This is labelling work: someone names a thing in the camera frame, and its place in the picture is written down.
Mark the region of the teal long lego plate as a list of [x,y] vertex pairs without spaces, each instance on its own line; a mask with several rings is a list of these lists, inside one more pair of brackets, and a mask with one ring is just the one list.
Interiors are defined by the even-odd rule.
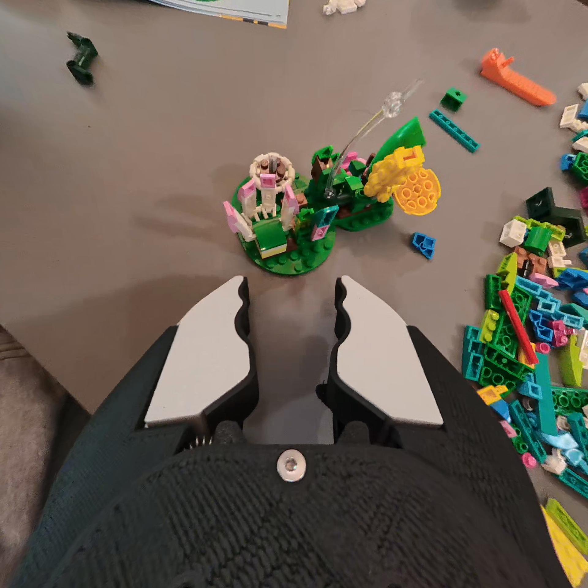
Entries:
[[480,144],[476,140],[438,109],[429,113],[429,119],[440,129],[444,130],[445,133],[451,136],[457,143],[463,146],[468,152],[475,153],[479,149]]

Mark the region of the lime lego plate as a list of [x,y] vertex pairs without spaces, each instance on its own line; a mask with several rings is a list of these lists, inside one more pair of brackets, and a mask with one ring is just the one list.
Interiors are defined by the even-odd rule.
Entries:
[[554,498],[548,498],[545,510],[556,526],[563,532],[575,548],[587,555],[587,535],[569,515],[564,507]]

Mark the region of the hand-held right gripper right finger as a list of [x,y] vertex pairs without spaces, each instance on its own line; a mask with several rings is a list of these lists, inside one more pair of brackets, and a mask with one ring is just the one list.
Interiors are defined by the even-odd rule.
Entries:
[[442,430],[437,381],[445,358],[386,302],[352,279],[336,280],[336,342],[321,390],[335,429],[408,425]]

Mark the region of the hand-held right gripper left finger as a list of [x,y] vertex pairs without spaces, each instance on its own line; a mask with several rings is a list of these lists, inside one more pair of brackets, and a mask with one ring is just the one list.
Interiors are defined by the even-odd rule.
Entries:
[[247,278],[235,276],[193,306],[177,324],[145,426],[189,423],[214,430],[240,424],[259,399],[249,341]]

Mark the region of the pile of colourful lego bricks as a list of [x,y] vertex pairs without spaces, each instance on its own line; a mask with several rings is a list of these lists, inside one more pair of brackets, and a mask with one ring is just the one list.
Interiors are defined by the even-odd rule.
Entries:
[[559,203],[543,187],[505,223],[505,256],[484,279],[481,325],[465,328],[462,371],[524,464],[587,498],[587,84],[577,94],[558,124],[571,136],[556,167],[579,199]]

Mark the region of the lego flower garden build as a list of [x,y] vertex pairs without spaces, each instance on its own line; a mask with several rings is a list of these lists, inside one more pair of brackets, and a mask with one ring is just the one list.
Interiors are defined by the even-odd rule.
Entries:
[[396,117],[420,84],[388,94],[342,151],[332,145],[315,151],[309,178],[280,153],[254,158],[223,206],[230,230],[256,266],[276,275],[302,275],[327,260],[337,229],[358,232],[382,224],[396,205],[416,217],[436,209],[442,189],[425,166],[426,141],[417,117],[367,158],[352,149],[378,124]]

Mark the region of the small blue lego piece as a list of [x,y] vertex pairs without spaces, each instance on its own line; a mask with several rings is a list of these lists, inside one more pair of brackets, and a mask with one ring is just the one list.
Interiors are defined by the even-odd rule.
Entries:
[[414,232],[411,236],[410,243],[427,260],[433,259],[436,249],[436,238],[421,232]]

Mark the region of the small green lego brick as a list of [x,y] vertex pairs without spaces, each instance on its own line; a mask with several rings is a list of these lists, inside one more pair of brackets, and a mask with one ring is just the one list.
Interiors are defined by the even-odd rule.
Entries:
[[452,113],[456,113],[463,106],[467,97],[468,96],[465,92],[459,90],[458,88],[451,87],[445,92],[444,96],[440,100],[440,105],[446,110],[451,111]]

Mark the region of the dark green lego piece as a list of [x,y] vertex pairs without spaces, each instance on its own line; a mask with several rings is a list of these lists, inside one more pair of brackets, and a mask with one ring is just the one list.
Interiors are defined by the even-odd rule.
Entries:
[[66,66],[75,80],[83,86],[93,85],[93,74],[90,66],[98,56],[92,40],[77,33],[67,32],[67,37],[77,48],[73,59],[66,62]]

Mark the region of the lego instruction booklet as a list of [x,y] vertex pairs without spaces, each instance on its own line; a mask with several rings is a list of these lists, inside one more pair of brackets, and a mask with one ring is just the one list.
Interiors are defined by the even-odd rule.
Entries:
[[286,29],[289,1],[151,1],[167,8],[210,17]]

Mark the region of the yellow lego plate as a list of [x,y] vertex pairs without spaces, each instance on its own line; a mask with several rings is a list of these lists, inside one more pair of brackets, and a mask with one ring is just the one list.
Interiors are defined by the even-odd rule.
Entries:
[[541,511],[548,527],[552,545],[564,573],[572,587],[579,587],[587,575],[587,560],[566,537],[554,519],[548,515],[548,512],[543,506],[541,506]]

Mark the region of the white lego pieces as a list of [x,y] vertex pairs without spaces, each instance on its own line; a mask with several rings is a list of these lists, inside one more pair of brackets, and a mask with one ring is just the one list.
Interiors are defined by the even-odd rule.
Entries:
[[322,13],[326,16],[331,16],[336,12],[339,12],[342,15],[346,15],[352,12],[356,12],[358,8],[361,8],[365,5],[366,1],[327,1],[326,4],[322,6]]

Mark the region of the orange brick separator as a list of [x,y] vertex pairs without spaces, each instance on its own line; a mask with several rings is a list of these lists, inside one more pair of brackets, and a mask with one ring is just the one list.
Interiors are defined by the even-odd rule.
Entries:
[[481,76],[535,107],[555,104],[557,97],[528,77],[511,68],[515,58],[505,57],[498,48],[489,50],[481,60]]

